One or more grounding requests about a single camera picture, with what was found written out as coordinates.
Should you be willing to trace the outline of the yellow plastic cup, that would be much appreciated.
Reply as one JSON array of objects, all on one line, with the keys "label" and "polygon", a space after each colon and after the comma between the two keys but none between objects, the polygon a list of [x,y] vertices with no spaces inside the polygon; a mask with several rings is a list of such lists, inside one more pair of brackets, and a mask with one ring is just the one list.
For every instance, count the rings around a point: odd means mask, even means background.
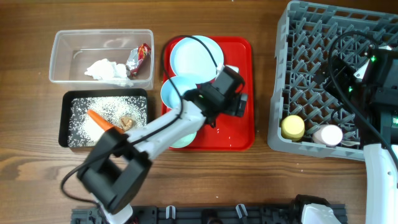
[{"label": "yellow plastic cup", "polygon": [[289,115],[281,122],[281,135],[285,139],[299,141],[305,133],[304,120],[297,115]]}]

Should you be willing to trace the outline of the white rice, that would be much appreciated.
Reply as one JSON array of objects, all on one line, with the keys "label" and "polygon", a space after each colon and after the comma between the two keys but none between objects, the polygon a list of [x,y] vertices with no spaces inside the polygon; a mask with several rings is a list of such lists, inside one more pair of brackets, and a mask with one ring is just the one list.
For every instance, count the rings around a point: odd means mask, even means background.
[{"label": "white rice", "polygon": [[136,129],[147,124],[147,98],[144,96],[106,96],[75,98],[69,120],[68,147],[94,146],[104,133],[87,114],[93,110],[109,123],[121,128],[119,119],[131,117]]}]

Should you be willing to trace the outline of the orange carrot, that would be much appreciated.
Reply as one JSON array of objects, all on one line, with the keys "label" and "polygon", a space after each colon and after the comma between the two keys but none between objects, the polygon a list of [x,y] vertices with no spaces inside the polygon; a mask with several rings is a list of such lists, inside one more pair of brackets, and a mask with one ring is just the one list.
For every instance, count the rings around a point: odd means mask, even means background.
[{"label": "orange carrot", "polygon": [[109,123],[104,118],[102,118],[99,114],[97,114],[95,111],[88,110],[87,114],[104,131],[108,131],[109,129],[113,128],[113,129],[117,130],[119,133],[124,133],[124,130]]}]

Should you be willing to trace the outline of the brown food lump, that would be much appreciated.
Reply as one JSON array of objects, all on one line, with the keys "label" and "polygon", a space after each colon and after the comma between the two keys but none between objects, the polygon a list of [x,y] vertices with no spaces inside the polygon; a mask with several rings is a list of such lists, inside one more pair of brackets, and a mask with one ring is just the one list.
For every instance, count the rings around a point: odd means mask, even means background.
[{"label": "brown food lump", "polygon": [[121,128],[124,131],[128,131],[134,127],[134,120],[128,116],[120,117],[119,123],[120,123]]}]

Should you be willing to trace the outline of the pink plastic cup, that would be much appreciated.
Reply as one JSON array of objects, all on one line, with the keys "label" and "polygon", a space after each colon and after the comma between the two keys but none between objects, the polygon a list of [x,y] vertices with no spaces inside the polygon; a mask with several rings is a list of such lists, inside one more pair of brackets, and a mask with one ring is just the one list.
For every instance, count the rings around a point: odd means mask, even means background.
[{"label": "pink plastic cup", "polygon": [[320,126],[320,129],[312,135],[313,142],[330,147],[337,146],[342,139],[342,129],[334,124],[323,124]]}]

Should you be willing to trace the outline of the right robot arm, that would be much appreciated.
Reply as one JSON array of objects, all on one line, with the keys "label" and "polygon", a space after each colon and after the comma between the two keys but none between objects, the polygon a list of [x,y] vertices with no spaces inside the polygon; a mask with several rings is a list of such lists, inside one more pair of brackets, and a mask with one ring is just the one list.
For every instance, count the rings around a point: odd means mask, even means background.
[{"label": "right robot arm", "polygon": [[367,65],[348,81],[345,69],[327,62],[329,79],[344,106],[355,115],[367,172],[366,223],[397,223],[397,52],[375,48],[366,52]]}]

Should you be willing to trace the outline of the white tissue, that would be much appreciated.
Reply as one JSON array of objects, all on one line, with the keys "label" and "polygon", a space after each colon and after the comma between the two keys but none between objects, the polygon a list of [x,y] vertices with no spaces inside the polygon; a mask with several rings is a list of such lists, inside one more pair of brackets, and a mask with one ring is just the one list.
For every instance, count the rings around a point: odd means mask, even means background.
[{"label": "white tissue", "polygon": [[111,62],[106,58],[96,61],[86,69],[84,74],[95,80],[115,83],[119,86],[134,86],[130,79],[130,71],[126,68],[126,65]]}]

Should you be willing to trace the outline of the light blue bowl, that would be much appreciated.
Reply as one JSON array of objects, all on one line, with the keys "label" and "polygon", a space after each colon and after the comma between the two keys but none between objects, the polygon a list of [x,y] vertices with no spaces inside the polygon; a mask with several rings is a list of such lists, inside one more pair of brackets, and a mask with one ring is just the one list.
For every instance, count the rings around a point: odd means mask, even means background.
[{"label": "light blue bowl", "polygon": [[197,86],[193,81],[191,81],[191,79],[187,77],[175,76],[167,80],[162,85],[160,95],[163,104],[166,107],[173,109],[180,105],[180,98],[171,82],[174,83],[181,96],[183,96],[186,91],[195,89]]}]

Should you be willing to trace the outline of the mint green bowl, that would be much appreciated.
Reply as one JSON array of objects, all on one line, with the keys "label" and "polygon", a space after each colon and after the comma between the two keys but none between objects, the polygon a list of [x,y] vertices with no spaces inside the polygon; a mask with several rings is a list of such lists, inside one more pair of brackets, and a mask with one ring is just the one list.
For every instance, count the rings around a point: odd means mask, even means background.
[{"label": "mint green bowl", "polygon": [[196,132],[188,134],[183,138],[179,139],[178,141],[176,141],[175,143],[173,143],[170,147],[174,149],[180,149],[186,147],[193,142],[193,140],[196,138],[196,135],[197,135]]}]

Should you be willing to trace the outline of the silver red snack wrapper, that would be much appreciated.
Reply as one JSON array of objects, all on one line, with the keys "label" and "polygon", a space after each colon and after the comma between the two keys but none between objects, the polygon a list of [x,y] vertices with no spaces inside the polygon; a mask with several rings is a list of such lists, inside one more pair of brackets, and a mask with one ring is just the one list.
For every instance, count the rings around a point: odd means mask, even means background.
[{"label": "silver red snack wrapper", "polygon": [[135,77],[144,62],[150,57],[152,49],[146,43],[143,43],[138,48],[132,49],[126,61],[126,69],[130,75]]}]

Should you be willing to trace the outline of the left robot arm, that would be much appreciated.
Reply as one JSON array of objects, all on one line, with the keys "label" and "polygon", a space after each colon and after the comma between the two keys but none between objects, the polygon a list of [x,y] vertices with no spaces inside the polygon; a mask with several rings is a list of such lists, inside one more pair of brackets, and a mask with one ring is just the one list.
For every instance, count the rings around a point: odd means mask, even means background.
[{"label": "left robot arm", "polygon": [[106,223],[126,223],[133,215],[131,200],[137,195],[152,161],[181,138],[204,125],[214,126],[220,114],[241,116],[240,88],[244,79],[221,67],[214,82],[186,91],[181,103],[147,125],[121,134],[107,130],[77,177],[99,205]]}]

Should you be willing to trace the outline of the light blue plate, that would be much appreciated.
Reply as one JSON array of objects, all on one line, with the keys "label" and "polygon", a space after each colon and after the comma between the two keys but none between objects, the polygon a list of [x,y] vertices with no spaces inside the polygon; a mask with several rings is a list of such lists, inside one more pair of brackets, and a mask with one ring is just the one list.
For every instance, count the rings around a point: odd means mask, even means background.
[{"label": "light blue plate", "polygon": [[195,39],[184,38],[177,42],[170,54],[170,66],[176,76],[187,77],[196,84],[205,83],[216,78],[216,68],[224,64],[224,54],[221,47],[211,38],[194,35],[209,49]]}]

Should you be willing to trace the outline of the white plastic spoon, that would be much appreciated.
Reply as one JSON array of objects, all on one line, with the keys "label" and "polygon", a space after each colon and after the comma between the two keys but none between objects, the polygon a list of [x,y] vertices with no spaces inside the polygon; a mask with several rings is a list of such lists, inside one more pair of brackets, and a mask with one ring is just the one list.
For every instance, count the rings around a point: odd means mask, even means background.
[{"label": "white plastic spoon", "polygon": [[344,145],[344,146],[351,147],[351,146],[360,145],[361,143],[360,142],[356,142],[356,141],[341,141],[341,144]]}]

